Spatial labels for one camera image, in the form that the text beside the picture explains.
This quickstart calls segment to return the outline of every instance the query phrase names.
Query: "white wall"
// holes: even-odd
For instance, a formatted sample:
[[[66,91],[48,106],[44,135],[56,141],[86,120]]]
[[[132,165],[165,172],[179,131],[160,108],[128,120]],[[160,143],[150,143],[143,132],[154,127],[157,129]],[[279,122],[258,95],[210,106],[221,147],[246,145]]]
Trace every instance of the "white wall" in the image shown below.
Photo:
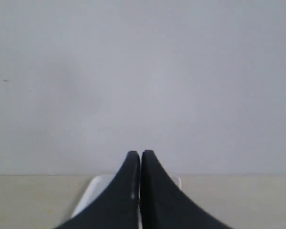
[[[286,173],[286,1],[0,0],[0,174]]]

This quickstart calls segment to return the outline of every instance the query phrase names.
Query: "beige floor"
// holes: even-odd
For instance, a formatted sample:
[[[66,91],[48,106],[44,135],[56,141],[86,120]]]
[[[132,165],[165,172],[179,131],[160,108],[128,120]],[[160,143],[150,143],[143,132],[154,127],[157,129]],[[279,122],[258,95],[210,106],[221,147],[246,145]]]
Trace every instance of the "beige floor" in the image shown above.
[[[0,229],[52,229],[89,176],[0,176]],[[235,229],[286,229],[286,177],[181,176],[184,192]]]

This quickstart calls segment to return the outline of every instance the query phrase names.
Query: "white object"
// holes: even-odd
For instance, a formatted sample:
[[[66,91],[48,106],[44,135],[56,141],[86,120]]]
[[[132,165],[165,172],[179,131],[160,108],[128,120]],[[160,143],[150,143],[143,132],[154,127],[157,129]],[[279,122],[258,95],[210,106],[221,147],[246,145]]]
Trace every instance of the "white object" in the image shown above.
[[[114,176],[114,174],[104,174],[93,178],[85,190],[78,205],[75,207],[71,218],[79,214],[90,203],[92,203],[105,190],[105,188],[107,188]],[[177,176],[171,176],[171,179],[181,189],[181,179]]]

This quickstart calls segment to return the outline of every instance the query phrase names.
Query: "gray wall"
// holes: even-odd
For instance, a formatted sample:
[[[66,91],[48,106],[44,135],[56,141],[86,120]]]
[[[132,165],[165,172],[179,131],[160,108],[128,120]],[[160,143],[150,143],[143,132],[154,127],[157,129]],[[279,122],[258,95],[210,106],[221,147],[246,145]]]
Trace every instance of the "gray wall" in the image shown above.
[[[0,174],[286,173],[286,0],[0,0]]]

